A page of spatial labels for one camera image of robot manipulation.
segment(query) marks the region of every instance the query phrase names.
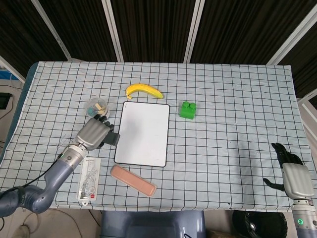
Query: grid tablecloth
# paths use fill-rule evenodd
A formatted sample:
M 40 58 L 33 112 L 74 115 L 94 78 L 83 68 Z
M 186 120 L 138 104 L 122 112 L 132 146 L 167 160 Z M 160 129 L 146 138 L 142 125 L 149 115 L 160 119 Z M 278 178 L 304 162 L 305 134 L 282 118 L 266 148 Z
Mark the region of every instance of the grid tablecloth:
M 166 166 L 122 165 L 157 185 L 147 198 L 110 176 L 115 147 L 89 152 L 102 159 L 94 209 L 287 209 L 285 193 L 263 183 L 282 183 L 273 142 L 303 159 L 316 187 L 289 66 L 40 62 L 0 167 L 1 189 L 23 185 L 52 164 L 88 121 L 92 97 L 108 102 L 118 132 L 125 89 L 134 83 L 158 88 L 164 99 L 140 92 L 131 101 L 170 105 Z M 197 104 L 193 120 L 179 116 L 185 100 Z M 81 208 L 79 179 L 80 167 L 52 206 Z M 35 184 L 45 187 L 43 178 Z

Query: clear plastic container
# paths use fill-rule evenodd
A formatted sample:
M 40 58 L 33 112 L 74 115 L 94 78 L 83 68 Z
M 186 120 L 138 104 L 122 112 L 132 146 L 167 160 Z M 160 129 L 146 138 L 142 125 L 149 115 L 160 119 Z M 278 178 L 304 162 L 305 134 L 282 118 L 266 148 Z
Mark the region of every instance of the clear plastic container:
M 92 98 L 86 104 L 86 114 L 92 118 L 97 114 L 99 114 L 100 116 L 106 116 L 107 118 L 109 118 L 110 110 L 108 108 L 108 104 L 106 103 L 104 99 Z

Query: pink eraser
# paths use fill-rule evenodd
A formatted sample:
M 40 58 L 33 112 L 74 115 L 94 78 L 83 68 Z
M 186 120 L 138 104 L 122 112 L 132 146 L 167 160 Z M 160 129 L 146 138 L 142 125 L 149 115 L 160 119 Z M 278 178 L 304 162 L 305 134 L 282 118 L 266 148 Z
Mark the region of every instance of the pink eraser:
M 115 177 L 117 180 L 125 183 L 126 185 L 134 188 L 135 190 L 143 193 L 144 195 L 151 197 L 155 193 L 157 187 L 154 184 L 136 176 L 130 171 L 120 167 L 119 165 L 115 165 L 111 171 L 111 176 Z

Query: gray chair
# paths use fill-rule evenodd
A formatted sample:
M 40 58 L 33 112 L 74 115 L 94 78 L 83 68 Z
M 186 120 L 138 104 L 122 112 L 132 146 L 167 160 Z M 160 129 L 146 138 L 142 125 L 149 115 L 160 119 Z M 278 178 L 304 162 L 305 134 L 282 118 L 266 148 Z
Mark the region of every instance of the gray chair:
M 104 211 L 101 238 L 206 238 L 203 211 Z

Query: robot finger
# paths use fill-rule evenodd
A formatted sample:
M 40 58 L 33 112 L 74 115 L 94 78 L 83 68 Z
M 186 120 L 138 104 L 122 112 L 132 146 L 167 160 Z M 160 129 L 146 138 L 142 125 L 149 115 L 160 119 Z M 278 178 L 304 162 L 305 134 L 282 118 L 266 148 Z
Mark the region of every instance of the robot finger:
M 277 190 L 280 190 L 282 192 L 285 192 L 285 188 L 284 188 L 284 185 L 283 184 L 277 184 L 277 183 L 272 183 L 270 180 L 268 180 L 267 178 L 263 178 L 263 182 L 271 187 L 271 188 L 274 188 L 274 189 L 277 189 Z
M 104 146 L 105 143 L 101 142 L 100 145 L 97 147 L 97 149 L 100 149 L 101 147 Z
M 99 118 L 99 121 L 100 121 L 100 122 L 104 122 L 105 120 L 107 120 L 107 117 L 106 117 L 106 116 L 102 116 L 101 118 Z
M 282 144 L 272 143 L 272 146 L 276 151 L 277 159 L 279 161 L 281 168 L 283 167 L 284 163 L 294 163 L 300 165 L 303 164 L 303 162 L 297 155 L 288 152 Z
M 111 124 L 111 125 L 109 126 L 109 128 L 110 128 L 110 131 L 113 131 L 113 129 L 114 129 L 114 124 Z

